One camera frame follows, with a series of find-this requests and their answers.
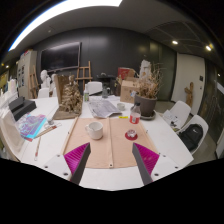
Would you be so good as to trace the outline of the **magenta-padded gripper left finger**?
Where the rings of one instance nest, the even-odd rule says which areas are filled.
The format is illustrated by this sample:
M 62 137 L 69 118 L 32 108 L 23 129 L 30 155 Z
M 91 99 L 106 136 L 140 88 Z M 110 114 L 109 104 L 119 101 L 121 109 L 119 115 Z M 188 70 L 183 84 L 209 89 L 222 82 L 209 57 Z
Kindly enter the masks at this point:
M 90 143 L 85 143 L 65 155 L 56 155 L 45 163 L 42 168 L 56 176 L 78 185 L 91 153 Z

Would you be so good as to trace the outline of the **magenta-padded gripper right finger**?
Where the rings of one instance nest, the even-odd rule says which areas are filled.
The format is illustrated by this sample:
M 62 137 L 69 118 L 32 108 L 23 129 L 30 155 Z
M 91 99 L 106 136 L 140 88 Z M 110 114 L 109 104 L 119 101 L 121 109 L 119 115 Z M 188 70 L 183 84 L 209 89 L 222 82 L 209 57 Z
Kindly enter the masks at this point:
M 140 144 L 133 144 L 132 153 L 137 162 L 144 185 L 150 184 L 180 169 L 180 166 L 167 155 L 157 154 Z

